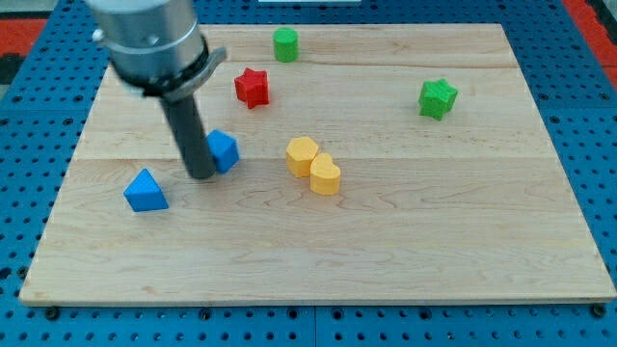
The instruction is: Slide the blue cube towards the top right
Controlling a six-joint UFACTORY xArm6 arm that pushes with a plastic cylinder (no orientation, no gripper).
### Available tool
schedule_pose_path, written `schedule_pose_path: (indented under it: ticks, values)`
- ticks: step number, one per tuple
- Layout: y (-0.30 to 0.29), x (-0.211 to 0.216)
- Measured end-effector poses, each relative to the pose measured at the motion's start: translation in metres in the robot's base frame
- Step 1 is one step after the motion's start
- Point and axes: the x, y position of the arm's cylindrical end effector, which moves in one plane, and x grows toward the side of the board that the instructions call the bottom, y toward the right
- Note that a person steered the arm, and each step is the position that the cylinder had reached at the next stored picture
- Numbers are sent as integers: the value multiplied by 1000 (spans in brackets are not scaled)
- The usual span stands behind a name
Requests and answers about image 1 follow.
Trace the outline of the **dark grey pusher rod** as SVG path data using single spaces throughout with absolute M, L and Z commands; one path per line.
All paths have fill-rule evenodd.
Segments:
M 205 137 L 194 97 L 160 99 L 187 173 L 195 179 L 211 177 L 216 166 Z

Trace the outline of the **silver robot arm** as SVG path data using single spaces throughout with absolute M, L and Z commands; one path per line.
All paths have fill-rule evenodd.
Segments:
M 206 179 L 215 163 L 195 91 L 227 58 L 211 51 L 189 0 L 87 0 L 97 22 L 93 40 L 106 47 L 121 81 L 156 97 L 187 173 Z

